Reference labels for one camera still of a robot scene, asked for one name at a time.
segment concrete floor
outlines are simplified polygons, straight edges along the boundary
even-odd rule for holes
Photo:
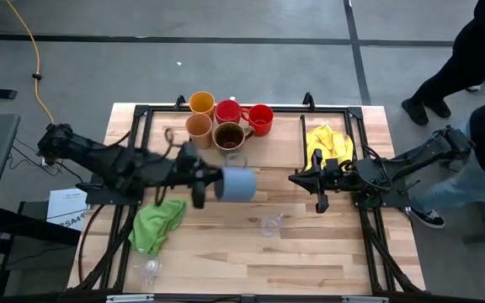
[[[172,102],[179,94],[197,90],[245,103],[298,104],[310,91],[320,104],[384,105],[397,152],[419,144],[432,130],[464,125],[469,114],[485,104],[485,87],[479,93],[456,93],[446,99],[452,117],[441,120],[429,114],[425,127],[413,124],[399,106],[450,56],[450,47],[436,46],[452,41],[471,19],[474,0],[14,4],[37,34],[259,38],[244,44],[40,42],[43,100],[57,122],[98,141],[104,138],[112,103]],[[0,1],[0,33],[23,32]],[[346,45],[357,37],[379,41],[374,46]],[[293,38],[297,45],[275,44],[278,40],[268,38]],[[418,46],[398,46],[415,43]],[[19,91],[14,101],[0,100],[0,113],[22,116],[18,138],[32,146],[49,123],[35,101],[30,77],[34,71],[30,42],[0,41],[0,88]],[[88,177],[85,170],[69,165]],[[437,167],[417,173],[415,178],[423,179],[417,190],[446,175]],[[21,200],[43,200],[49,190],[75,183],[68,174],[47,178],[38,168],[22,165],[3,175],[0,206],[16,210]],[[428,290],[485,299],[485,246],[466,247],[461,241],[481,230],[480,214],[472,205],[441,212],[447,219],[443,230],[413,223]]]

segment yellow cable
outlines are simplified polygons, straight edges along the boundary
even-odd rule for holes
[[[37,56],[37,70],[36,70],[35,73],[40,75],[40,55],[39,55],[39,48],[37,47],[37,43],[35,42],[35,38],[33,38],[33,34],[31,34],[29,27],[27,26],[27,24],[24,22],[24,20],[22,19],[22,17],[18,13],[18,10],[16,10],[16,8],[14,8],[14,5],[9,0],[7,0],[7,3],[8,3],[8,6],[10,6],[10,8],[13,10],[14,14],[16,14],[16,17],[18,17],[18,19],[20,20],[20,22],[24,26],[25,30],[27,30],[27,33],[29,34],[29,37],[31,38],[31,42],[33,42],[33,47],[35,48],[35,54]],[[54,123],[54,117],[51,115],[50,110],[48,110],[48,108],[40,100],[39,79],[35,79],[35,97],[37,98],[37,101],[39,101],[40,106],[42,106],[44,111],[48,114],[48,117],[50,117],[50,121],[53,124]]]

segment wooden tabletop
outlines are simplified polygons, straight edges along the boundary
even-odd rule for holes
[[[136,104],[114,104],[104,144],[121,138],[130,128]],[[392,141],[381,106],[363,107],[368,142],[381,156],[393,157]],[[156,112],[149,149],[163,153],[165,128],[174,129],[175,142],[188,140],[184,121],[189,113]],[[305,114],[306,131],[329,124],[345,132],[341,114]],[[368,295],[370,281],[358,211],[347,193],[328,193],[330,207],[315,212],[316,196],[289,182],[287,177],[303,165],[300,114],[275,114],[272,131],[251,138],[243,155],[257,173],[257,193],[250,203],[219,203],[208,189],[203,210],[191,206],[189,190],[179,187],[167,198],[189,201],[184,222],[169,232],[158,255],[162,271],[153,284],[141,276],[147,258],[131,252],[125,292],[268,294],[268,295]],[[355,146],[361,155],[356,125]],[[222,165],[215,150],[200,151],[211,164]],[[154,198],[148,189],[144,205]],[[91,225],[83,249],[83,269],[88,273],[104,254],[114,207],[106,206]],[[391,255],[420,288],[424,280],[409,220],[394,209],[382,209]],[[281,234],[265,237],[260,221],[283,214]],[[116,276],[114,258],[110,286]],[[381,285],[385,284],[381,258],[376,258]],[[77,258],[69,287],[78,284]]]

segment orange mug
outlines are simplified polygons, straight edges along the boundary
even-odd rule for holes
[[[184,124],[190,139],[198,148],[207,148],[212,144],[212,120],[206,114],[192,114]]]
[[[206,114],[215,119],[215,97],[209,92],[198,92],[190,96],[190,109],[196,114]]]

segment person's leg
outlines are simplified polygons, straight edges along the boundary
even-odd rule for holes
[[[456,37],[452,57],[441,70],[423,83],[418,91],[402,103],[413,122],[428,123],[424,106],[441,117],[450,116],[444,97],[480,84],[485,78],[485,32],[475,21],[466,25]]]
[[[469,126],[464,130],[470,138]],[[461,206],[470,202],[485,202],[485,172],[474,152],[468,157],[463,169],[454,177],[437,183],[423,194],[410,197],[413,213],[427,226],[441,228],[445,221],[434,209]]]

